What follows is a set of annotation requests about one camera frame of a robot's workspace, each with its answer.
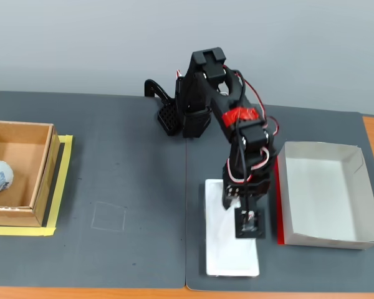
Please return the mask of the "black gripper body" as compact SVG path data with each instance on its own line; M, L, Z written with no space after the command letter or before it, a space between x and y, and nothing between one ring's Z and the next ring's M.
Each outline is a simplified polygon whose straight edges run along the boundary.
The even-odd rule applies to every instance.
M241 209L255 211L257 209L257 201L267 194L271 183L270 174L261 176L251 176L251 179L246 183L235 183L228 176L226 176L226 184L239 184Z

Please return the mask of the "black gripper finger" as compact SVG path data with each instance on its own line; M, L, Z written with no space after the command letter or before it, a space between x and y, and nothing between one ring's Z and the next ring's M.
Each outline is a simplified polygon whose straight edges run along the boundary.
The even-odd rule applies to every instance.
M223 185L223 207L225 210L230 208L240 208L240 191L239 184L224 184Z

